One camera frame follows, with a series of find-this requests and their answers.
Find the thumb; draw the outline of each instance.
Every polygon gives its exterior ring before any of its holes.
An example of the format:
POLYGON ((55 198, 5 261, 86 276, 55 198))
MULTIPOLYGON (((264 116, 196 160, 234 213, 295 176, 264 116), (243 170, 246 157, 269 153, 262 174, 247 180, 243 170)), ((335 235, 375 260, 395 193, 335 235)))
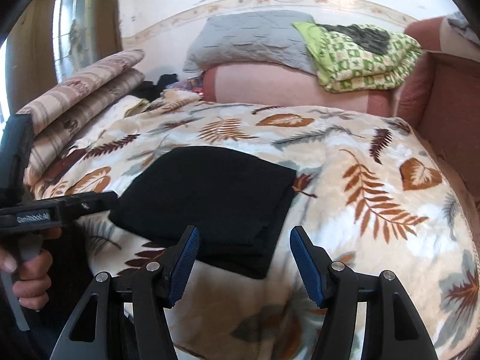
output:
POLYGON ((0 271, 9 274, 15 272, 17 269, 17 262, 6 250, 0 246, 0 271))

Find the green checkered blanket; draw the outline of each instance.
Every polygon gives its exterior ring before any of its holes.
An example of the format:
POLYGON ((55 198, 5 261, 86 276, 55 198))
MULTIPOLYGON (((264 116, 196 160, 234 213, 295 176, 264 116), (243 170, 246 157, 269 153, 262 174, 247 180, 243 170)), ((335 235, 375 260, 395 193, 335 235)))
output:
MULTIPOLYGON (((399 87, 412 72, 421 55, 420 44, 412 37, 389 32, 385 55, 364 50, 340 32, 306 22, 293 23, 302 34, 315 60, 318 80, 329 92, 387 90, 399 87)), ((381 28, 361 25, 362 28, 381 28)))

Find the gray handle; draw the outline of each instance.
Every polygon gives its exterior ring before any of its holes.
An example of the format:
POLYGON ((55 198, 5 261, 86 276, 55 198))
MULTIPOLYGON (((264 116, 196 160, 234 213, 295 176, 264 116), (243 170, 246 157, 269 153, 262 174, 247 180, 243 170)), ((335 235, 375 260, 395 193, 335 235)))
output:
MULTIPOLYGON (((26 234, 17 239, 16 249, 17 253, 14 254, 16 254, 15 257, 19 264, 29 261, 40 254, 42 249, 42 236, 32 233, 26 234)), ((13 285, 18 280, 17 274, 8 274, 2 271, 0 272, 0 276, 18 328, 22 332, 30 330, 31 327, 36 325, 38 316, 35 310, 26 309, 18 303, 18 299, 13 291, 13 285)))

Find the gray pillow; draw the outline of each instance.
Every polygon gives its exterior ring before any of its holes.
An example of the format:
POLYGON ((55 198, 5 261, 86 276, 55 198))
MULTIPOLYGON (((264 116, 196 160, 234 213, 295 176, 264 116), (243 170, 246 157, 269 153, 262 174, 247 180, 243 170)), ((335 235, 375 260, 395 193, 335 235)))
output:
POLYGON ((183 71, 204 71, 228 62, 273 62, 316 74, 294 21, 314 23, 314 18, 289 10, 210 17, 191 44, 183 71))

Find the hand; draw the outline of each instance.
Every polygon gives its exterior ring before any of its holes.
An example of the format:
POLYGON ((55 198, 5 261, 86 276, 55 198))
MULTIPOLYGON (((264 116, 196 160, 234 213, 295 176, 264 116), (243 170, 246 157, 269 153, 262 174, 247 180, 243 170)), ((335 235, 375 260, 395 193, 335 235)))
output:
MULTIPOLYGON (((58 228, 42 231, 44 239, 57 239, 60 235, 62 230, 58 228)), ((18 266, 15 259, 0 247, 0 270, 18 273, 20 280, 13 285, 13 293, 19 298, 20 305, 28 309, 40 310, 49 301, 46 290, 51 286, 47 275, 51 265, 52 256, 45 249, 37 257, 18 266)))

